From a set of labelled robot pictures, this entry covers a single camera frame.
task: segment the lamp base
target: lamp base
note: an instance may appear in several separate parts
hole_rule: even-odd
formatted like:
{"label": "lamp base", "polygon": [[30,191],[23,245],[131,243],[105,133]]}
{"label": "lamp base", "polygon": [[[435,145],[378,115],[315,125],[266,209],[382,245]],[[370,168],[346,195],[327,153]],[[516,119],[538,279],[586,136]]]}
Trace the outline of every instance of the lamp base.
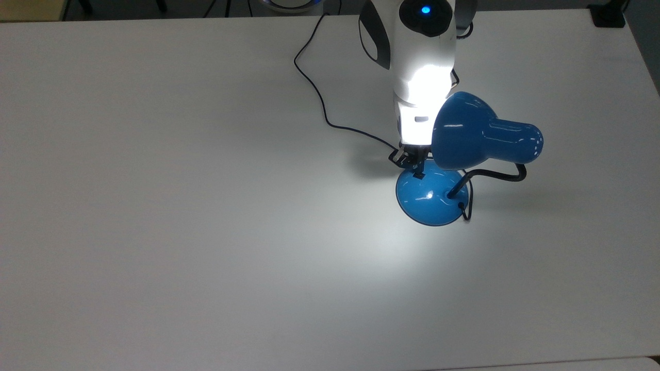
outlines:
{"label": "lamp base", "polygon": [[403,170],[397,180],[397,201],[411,219],[428,226],[441,226],[458,219],[467,206],[467,187],[461,188],[453,199],[447,197],[461,181],[461,173],[442,170],[433,160],[424,163],[424,178],[414,171]]}

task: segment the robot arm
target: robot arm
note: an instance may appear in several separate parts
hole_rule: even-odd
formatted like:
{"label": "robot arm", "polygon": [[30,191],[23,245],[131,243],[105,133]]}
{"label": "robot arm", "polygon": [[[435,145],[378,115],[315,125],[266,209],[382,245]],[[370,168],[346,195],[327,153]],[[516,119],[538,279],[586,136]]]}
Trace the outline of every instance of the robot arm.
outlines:
{"label": "robot arm", "polygon": [[[476,0],[463,3],[471,13],[462,17],[463,23],[471,22]],[[401,137],[401,148],[391,159],[419,176],[435,118],[453,84],[456,19],[455,0],[368,0],[360,13],[365,52],[391,71]]]}

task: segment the black cable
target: black cable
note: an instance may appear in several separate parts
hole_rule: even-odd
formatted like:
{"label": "black cable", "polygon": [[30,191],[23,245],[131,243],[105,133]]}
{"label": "black cable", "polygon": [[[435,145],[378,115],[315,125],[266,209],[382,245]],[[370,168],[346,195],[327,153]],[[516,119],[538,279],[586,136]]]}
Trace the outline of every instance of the black cable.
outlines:
{"label": "black cable", "polygon": [[458,86],[458,84],[461,82],[461,79],[458,78],[458,74],[456,73],[455,69],[451,69],[451,74],[454,76],[454,79],[456,79],[456,81],[451,84],[451,88],[453,89]]}
{"label": "black cable", "polygon": [[470,35],[472,34],[472,31],[473,31],[474,29],[475,29],[475,23],[474,23],[474,22],[470,22],[470,26],[469,26],[469,28],[467,29],[467,33],[464,34],[464,35],[456,36],[456,40],[464,40],[464,39],[467,39],[468,37],[470,37]]}
{"label": "black cable", "polygon": [[523,164],[515,164],[515,168],[518,169],[518,174],[516,175],[511,175],[511,174],[504,174],[501,172],[494,172],[492,170],[485,170],[485,169],[475,169],[475,170],[470,170],[465,175],[461,178],[461,181],[456,183],[456,185],[447,193],[447,198],[453,199],[456,196],[456,193],[463,188],[463,186],[469,182],[469,180],[476,175],[482,175],[482,176],[488,176],[489,178],[495,178],[499,180],[505,180],[507,182],[520,182],[521,180],[524,180],[525,177],[527,176],[527,169],[525,168],[525,165]]}
{"label": "black cable", "polygon": [[207,9],[207,12],[204,13],[204,16],[202,18],[206,18],[209,16],[209,13],[211,12],[211,8],[213,8],[213,5],[215,5],[215,0],[211,1],[211,6]]}
{"label": "black cable", "polygon": [[232,0],[227,0],[227,6],[224,8],[224,17],[229,18],[229,9],[232,7]]}
{"label": "black cable", "polygon": [[470,194],[468,194],[468,201],[467,201],[467,214],[465,213],[465,205],[463,205],[462,202],[459,203],[458,206],[461,208],[461,214],[463,215],[463,220],[469,222],[470,219],[472,219],[472,204],[475,202],[475,190],[472,188],[472,179],[468,179],[467,183],[470,187]]}
{"label": "black cable", "polygon": [[298,70],[298,72],[300,72],[300,74],[303,75],[305,77],[305,79],[307,79],[307,81],[310,82],[310,84],[312,84],[312,87],[314,88],[314,90],[316,90],[316,94],[319,96],[319,99],[321,100],[321,106],[323,107],[323,117],[325,118],[325,122],[330,127],[334,127],[335,129],[353,131],[355,133],[366,135],[367,137],[369,137],[371,139],[375,139],[375,140],[383,143],[384,145],[388,146],[389,148],[393,149],[394,151],[397,151],[397,148],[394,147],[393,145],[389,144],[387,141],[384,141],[383,139],[380,139],[379,137],[376,137],[375,135],[371,135],[371,134],[367,133],[366,131],[354,129],[352,127],[347,127],[347,126],[339,126],[339,125],[335,125],[335,124],[331,123],[328,120],[328,115],[327,115],[327,112],[325,110],[325,101],[323,100],[323,97],[321,96],[321,93],[320,93],[319,89],[316,87],[316,84],[314,84],[314,82],[298,66],[298,62],[297,62],[298,57],[300,57],[300,54],[302,54],[302,52],[305,49],[307,49],[307,46],[312,42],[312,39],[314,39],[314,35],[316,34],[316,30],[318,30],[319,25],[321,24],[321,21],[323,20],[323,17],[325,17],[326,15],[330,15],[330,13],[324,13],[323,15],[321,15],[321,18],[319,18],[319,21],[316,22],[316,26],[314,27],[314,31],[312,31],[312,35],[310,36],[310,39],[305,43],[305,45],[302,47],[302,49],[300,49],[298,54],[296,54],[296,57],[294,57],[293,64],[296,66],[296,69]]}

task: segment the desk lamp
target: desk lamp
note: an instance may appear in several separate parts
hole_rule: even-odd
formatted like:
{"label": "desk lamp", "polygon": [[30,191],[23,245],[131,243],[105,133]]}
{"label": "desk lamp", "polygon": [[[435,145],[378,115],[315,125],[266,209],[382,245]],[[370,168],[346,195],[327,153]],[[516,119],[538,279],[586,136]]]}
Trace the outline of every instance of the desk lamp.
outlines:
{"label": "desk lamp", "polygon": [[[408,216],[430,226],[461,215],[469,219],[470,178],[523,180],[524,164],[543,148],[534,125],[498,119],[486,102],[466,92],[447,98],[459,83],[453,68],[456,40],[472,32],[476,7],[476,0],[367,0],[360,13],[364,51],[393,78],[401,141],[389,159],[404,169],[397,200]],[[516,164],[519,174],[457,171],[488,158]]]}
{"label": "desk lamp", "polygon": [[[543,135],[534,125],[499,119],[483,100],[467,92],[451,95],[436,117],[431,143],[433,160],[425,160],[424,175],[403,170],[396,194],[401,208],[413,220],[430,225],[449,224],[469,205],[466,184],[475,175],[519,182],[524,164],[543,149]],[[489,170],[457,170],[479,165],[488,158],[516,164],[519,174],[510,176]]]}

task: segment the white table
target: white table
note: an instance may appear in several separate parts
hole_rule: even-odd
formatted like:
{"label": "white table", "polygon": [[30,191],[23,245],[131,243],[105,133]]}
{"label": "white table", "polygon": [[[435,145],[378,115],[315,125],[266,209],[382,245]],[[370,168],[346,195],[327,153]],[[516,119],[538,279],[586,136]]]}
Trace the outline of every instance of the white table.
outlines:
{"label": "white table", "polygon": [[[0,24],[0,368],[425,370],[660,353],[660,99],[628,28],[479,13],[459,88],[539,126],[467,224],[394,196],[292,58],[316,18]],[[357,17],[303,55],[397,138]],[[495,170],[513,166],[488,162]]]}

